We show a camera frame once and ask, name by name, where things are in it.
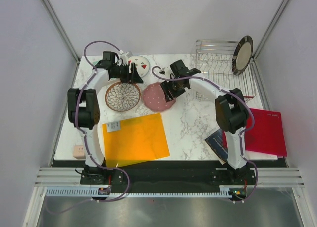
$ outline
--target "red folder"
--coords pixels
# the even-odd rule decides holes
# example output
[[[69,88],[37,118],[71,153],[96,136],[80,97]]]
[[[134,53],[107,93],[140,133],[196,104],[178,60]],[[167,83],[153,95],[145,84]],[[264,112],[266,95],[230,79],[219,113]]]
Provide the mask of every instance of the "red folder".
[[[281,112],[251,109],[255,125],[245,133],[246,150],[287,156]],[[247,120],[247,128],[251,126],[251,118]],[[227,147],[223,132],[223,145]]]

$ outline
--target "yellow mat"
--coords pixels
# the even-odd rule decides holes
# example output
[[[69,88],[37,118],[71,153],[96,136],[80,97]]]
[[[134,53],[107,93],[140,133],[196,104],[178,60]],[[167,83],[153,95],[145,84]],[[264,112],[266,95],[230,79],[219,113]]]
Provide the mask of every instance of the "yellow mat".
[[[120,130],[103,124],[106,165],[118,167],[169,156],[160,113],[120,121]]]

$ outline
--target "rack wire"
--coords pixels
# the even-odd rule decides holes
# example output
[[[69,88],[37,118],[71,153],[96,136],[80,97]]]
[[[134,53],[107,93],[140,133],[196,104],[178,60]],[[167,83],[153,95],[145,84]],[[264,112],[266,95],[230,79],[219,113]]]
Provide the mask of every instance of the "rack wire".
[[[197,40],[196,68],[221,87],[239,88],[247,102],[256,95],[256,85],[250,64],[238,76],[232,72],[232,57],[237,45],[235,41]],[[207,100],[198,92],[195,95],[198,100]]]

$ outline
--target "marble table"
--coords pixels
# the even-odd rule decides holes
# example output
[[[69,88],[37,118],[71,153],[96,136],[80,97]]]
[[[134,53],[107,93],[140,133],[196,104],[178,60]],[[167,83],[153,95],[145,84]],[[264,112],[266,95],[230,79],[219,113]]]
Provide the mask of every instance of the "marble table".
[[[146,57],[151,67],[158,65],[166,70],[169,66],[182,59],[185,65],[191,69],[195,67],[195,55],[143,55]],[[91,62],[97,62],[102,56],[88,56]],[[76,76],[74,88],[82,85],[91,74],[92,68],[82,57],[79,70]],[[155,78],[151,72],[143,77],[144,84],[138,84],[143,91],[149,84],[162,82]],[[126,112],[115,112],[111,110],[105,102],[105,93],[109,86],[103,87],[97,94],[101,118],[98,124],[98,136],[102,153],[104,153],[104,141],[102,124],[123,119],[153,114],[154,112],[144,106],[142,101],[138,105]],[[258,95],[248,101],[251,108],[262,109],[262,104]],[[170,150],[170,156],[162,160],[217,160],[216,154],[204,141],[209,135],[219,129],[215,117],[215,105],[210,101],[198,101],[195,93],[191,90],[177,98],[174,106],[161,113],[165,128],[166,138]],[[78,131],[68,120],[66,114],[63,121],[62,130],[54,155],[55,160],[75,160],[73,148],[82,144]],[[262,154],[257,152],[246,152],[246,157],[252,160],[276,160],[276,155]]]

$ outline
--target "white wall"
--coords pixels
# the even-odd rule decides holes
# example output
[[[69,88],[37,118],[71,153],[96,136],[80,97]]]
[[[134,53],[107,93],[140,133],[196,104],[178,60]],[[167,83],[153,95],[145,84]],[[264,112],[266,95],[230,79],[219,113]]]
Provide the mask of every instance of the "white wall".
[[[289,161],[317,214],[317,4],[292,0],[258,58],[272,108],[282,112]]]
[[[19,227],[75,62],[39,0],[0,0],[0,226]]]
[[[250,35],[256,48],[282,0],[50,1],[82,55],[92,40],[109,40],[134,54],[181,54],[193,52],[197,39]],[[89,51],[97,55],[102,47]]]

